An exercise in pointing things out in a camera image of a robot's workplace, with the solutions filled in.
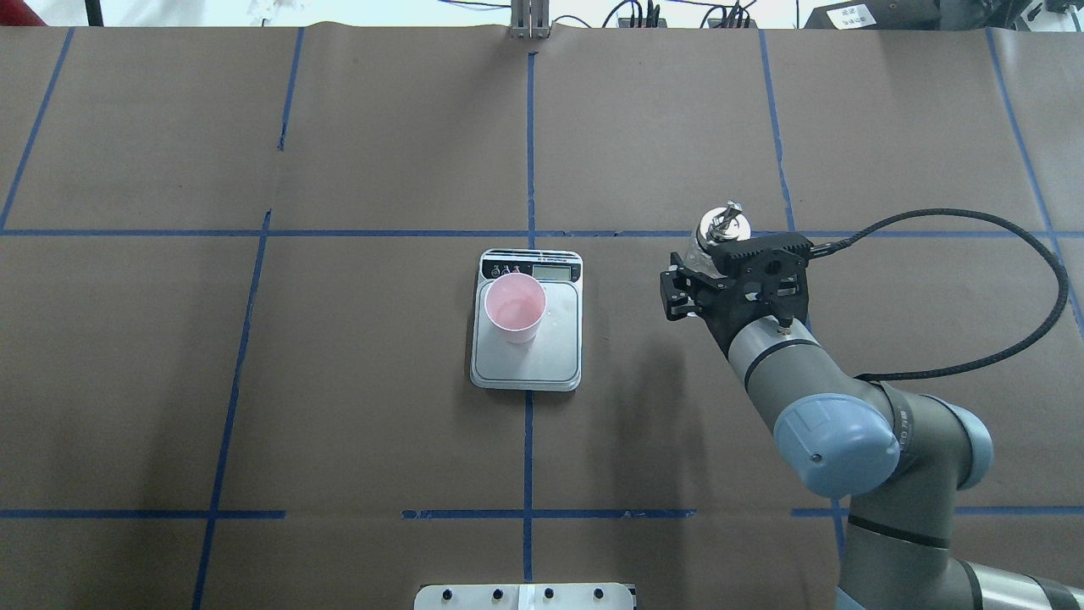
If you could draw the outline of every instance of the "plastic cup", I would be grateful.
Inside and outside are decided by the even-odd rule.
[[[486,293],[486,316],[509,343],[534,339],[545,304],[545,289],[527,273],[505,273],[489,284]]]

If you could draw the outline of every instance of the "electrical cable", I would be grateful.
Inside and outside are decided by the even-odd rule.
[[[1008,0],[1005,7],[1005,25],[1002,26],[1004,29],[1008,29],[1009,25],[1011,25],[1012,22],[1016,21],[1012,18],[1012,7],[1015,5],[1016,5],[1016,0]]]
[[[640,18],[643,18],[643,16],[644,16],[644,5],[640,3],[640,0],[621,0],[621,2],[619,2],[617,7],[614,7],[614,10],[610,11],[608,15],[606,15],[606,20],[603,21],[603,25],[601,27],[606,27],[606,24],[609,23],[610,18],[612,18],[614,15],[617,14],[618,9],[620,9],[621,7],[624,7],[625,4],[632,4],[633,7],[635,7],[636,8],[636,15]]]
[[[695,2],[694,0],[670,0],[671,2],[680,2],[682,4],[696,4],[697,7],[721,7],[714,2]]]
[[[723,23],[717,25],[715,27],[739,28],[741,27],[741,17],[745,15],[746,15],[745,8],[741,7],[740,3],[734,2],[734,7],[731,9],[731,14],[726,15],[726,20]]]
[[[722,9],[723,16],[724,17],[726,16],[726,7],[723,7],[722,4],[715,4],[714,7],[708,9],[708,12],[704,14],[704,18],[700,20],[700,27],[704,27],[704,25],[708,23],[708,17],[711,16],[711,13],[715,12],[715,9]]]
[[[560,15],[559,17],[555,17],[555,18],[554,18],[554,20],[553,20],[552,22],[550,22],[550,23],[557,23],[557,22],[559,22],[560,20],[576,20],[576,21],[578,21],[578,22],[582,23],[583,25],[585,25],[585,26],[588,26],[588,27],[591,27],[591,24],[589,24],[588,22],[585,22],[585,21],[581,20],[580,17],[578,17],[578,16],[576,16],[576,15]]]
[[[1001,216],[994,216],[993,213],[986,213],[984,211],[975,211],[971,209],[955,209],[955,208],[932,208],[932,209],[914,209],[912,211],[904,211],[903,213],[896,213],[886,218],[879,222],[875,222],[865,229],[854,233],[853,235],[840,239],[834,243],[826,243],[816,245],[811,250],[813,258],[820,258],[822,256],[828,256],[835,254],[840,249],[844,249],[854,245],[854,242],[861,239],[862,237],[883,229],[885,226],[899,222],[900,220],[906,220],[907,218],[917,218],[920,216],[958,216],[960,218],[973,218],[976,220],[984,220],[1007,229],[1012,232],[1023,241],[1028,243],[1043,257],[1043,260],[1049,264],[1050,270],[1054,271],[1054,276],[1058,280],[1058,297],[1055,299],[1054,309],[1043,321],[1043,324],[1038,326],[1031,335],[1016,343],[1015,346],[1002,350],[996,354],[986,356],[984,359],[979,359],[978,361],[971,361],[970,363],[965,363],[963,365],[956,365],[952,367],[944,367],[940,369],[921,371],[921,372],[908,372],[908,373],[890,373],[890,374],[863,374],[855,379],[860,381],[899,381],[904,379],[932,379],[934,377],[947,377],[951,375],[959,375],[963,373],[969,373],[983,367],[988,367],[995,363],[999,363],[1010,356],[1015,356],[1020,352],[1023,352],[1036,341],[1043,338],[1044,335],[1054,328],[1057,324],[1058,319],[1061,317],[1062,311],[1066,309],[1066,301],[1069,299],[1069,274],[1066,272],[1066,267],[1058,260],[1058,257],[1049,250],[1043,242],[1035,238],[1034,235],[1021,229],[1017,224],[1002,218]]]
[[[489,9],[511,9],[512,4],[493,4],[492,2],[474,2],[470,0],[437,0],[437,2],[443,2],[444,4],[460,4],[466,7],[487,7]]]

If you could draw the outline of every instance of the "scale display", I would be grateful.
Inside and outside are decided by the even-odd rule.
[[[529,273],[546,293],[538,335],[505,341],[486,316],[489,286],[505,273]],[[568,392],[580,385],[583,345],[583,259],[575,251],[487,249],[478,261],[470,381],[479,388]]]

